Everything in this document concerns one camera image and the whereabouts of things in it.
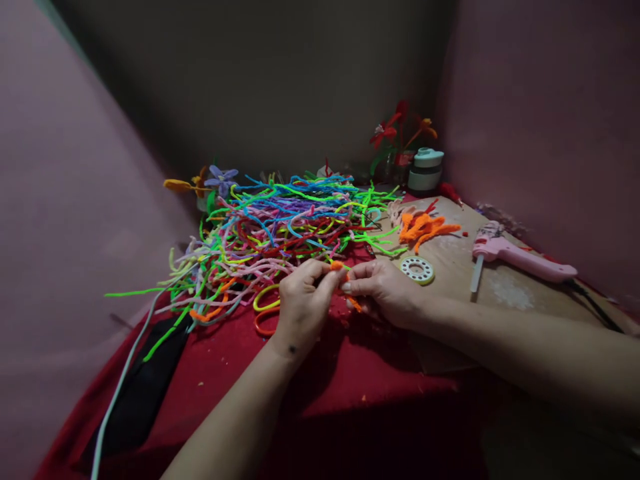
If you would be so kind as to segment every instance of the finger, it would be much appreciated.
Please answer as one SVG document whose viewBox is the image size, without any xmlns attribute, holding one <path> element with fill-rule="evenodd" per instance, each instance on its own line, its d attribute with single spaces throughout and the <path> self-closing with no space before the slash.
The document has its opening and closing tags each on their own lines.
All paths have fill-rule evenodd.
<svg viewBox="0 0 640 480">
<path fill-rule="evenodd" d="M 333 292 L 344 281 L 346 275 L 346 269 L 330 271 L 315 289 L 314 297 L 318 297 L 327 303 L 330 302 Z"/>
<path fill-rule="evenodd" d="M 370 316 L 376 321 L 382 320 L 382 316 L 380 316 L 380 312 L 378 312 L 377 305 L 371 299 L 363 298 L 358 300 L 358 303 L 360 304 L 360 307 L 362 307 L 362 313 Z M 347 308 L 349 310 L 355 310 L 355 307 L 349 299 L 347 299 Z"/>
<path fill-rule="evenodd" d="M 318 260 L 309 259 L 300 265 L 297 269 L 302 275 L 302 282 L 307 285 L 313 285 L 321 275 L 330 272 L 331 266 Z"/>
<path fill-rule="evenodd" d="M 349 271 L 349 278 L 350 279 L 368 278 L 373 275 L 373 271 L 376 266 L 377 266 L 377 260 L 358 263 Z"/>
<path fill-rule="evenodd" d="M 380 321 L 380 312 L 378 312 L 377 304 L 370 298 L 363 298 L 359 300 L 360 306 L 362 307 L 362 313 L 367 314 L 371 318 Z"/>
<path fill-rule="evenodd" d="M 362 278 L 344 282 L 340 289 L 348 295 L 374 295 L 377 292 L 378 282 L 374 278 Z"/>
</svg>

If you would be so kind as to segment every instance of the red cloth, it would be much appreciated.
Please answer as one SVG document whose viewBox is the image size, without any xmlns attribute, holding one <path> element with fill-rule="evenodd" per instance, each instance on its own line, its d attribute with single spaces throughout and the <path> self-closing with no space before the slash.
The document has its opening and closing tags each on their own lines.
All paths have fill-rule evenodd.
<svg viewBox="0 0 640 480">
<path fill-rule="evenodd" d="M 368 260 L 364 255 L 358 261 Z M 161 298 L 159 307 L 167 304 Z M 156 315 L 152 323 L 169 318 Z M 103 459 L 102 479 L 156 479 L 265 342 L 252 308 L 196 329 L 139 450 Z M 36 479 L 85 478 L 80 455 L 99 426 L 142 322 L 80 399 Z M 420 474 L 484 479 L 479 446 L 498 380 L 475 369 L 427 377 L 403 332 L 351 316 L 334 296 L 322 339 L 291 382 L 261 478 L 369 478 Z"/>
</svg>

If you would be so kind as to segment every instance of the orange pipe cleaner pieces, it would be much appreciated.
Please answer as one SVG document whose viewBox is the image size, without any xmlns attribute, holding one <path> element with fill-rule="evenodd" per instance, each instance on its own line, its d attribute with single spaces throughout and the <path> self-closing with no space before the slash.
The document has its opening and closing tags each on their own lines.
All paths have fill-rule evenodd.
<svg viewBox="0 0 640 480">
<path fill-rule="evenodd" d="M 422 245 L 427 240 L 430 240 L 438 235 L 446 235 L 453 233 L 460 228 L 460 225 L 445 225 L 446 218 L 437 217 L 432 219 L 427 212 L 420 215 L 411 215 L 405 213 L 402 215 L 402 231 L 400 232 L 400 243 L 413 243 L 415 242 L 416 255 Z"/>
<path fill-rule="evenodd" d="M 342 269 L 344 267 L 345 267 L 345 264 L 342 263 L 341 261 L 336 260 L 336 261 L 331 262 L 331 270 L 332 271 L 338 271 L 338 270 L 340 270 L 340 269 Z M 347 274 L 344 282 L 346 282 L 348 280 L 349 280 L 349 274 Z M 362 306 L 358 303 L 358 300 L 353 298 L 351 295 L 346 295 L 346 294 L 345 294 L 345 298 L 351 302 L 351 304 L 353 305 L 353 308 L 355 308 L 355 310 L 358 313 L 362 312 Z"/>
</svg>

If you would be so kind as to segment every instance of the bottle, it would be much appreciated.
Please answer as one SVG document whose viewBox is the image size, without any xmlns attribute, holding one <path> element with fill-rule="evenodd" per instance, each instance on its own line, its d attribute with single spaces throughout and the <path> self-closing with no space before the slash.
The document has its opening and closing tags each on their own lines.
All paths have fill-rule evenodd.
<svg viewBox="0 0 640 480">
<path fill-rule="evenodd" d="M 432 193 L 440 182 L 442 175 L 442 157 L 444 152 L 421 148 L 413 158 L 409 169 L 409 192 L 416 197 L 425 197 Z"/>
</svg>

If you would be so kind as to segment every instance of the wall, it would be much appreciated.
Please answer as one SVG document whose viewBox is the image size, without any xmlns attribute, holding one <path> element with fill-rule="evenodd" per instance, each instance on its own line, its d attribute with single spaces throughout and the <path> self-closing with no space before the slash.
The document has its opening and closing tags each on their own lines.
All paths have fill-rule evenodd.
<svg viewBox="0 0 640 480">
<path fill-rule="evenodd" d="M 640 311 L 640 4 L 461 1 L 436 118 L 447 173 Z"/>
<path fill-rule="evenodd" d="M 31 2 L 0 3 L 0 478 L 29 478 L 195 232 L 102 84 Z"/>
<path fill-rule="evenodd" d="M 252 175 L 370 162 L 400 98 L 433 109 L 452 13 L 433 0 L 54 2 L 168 157 L 197 171 L 218 155 Z"/>
</svg>

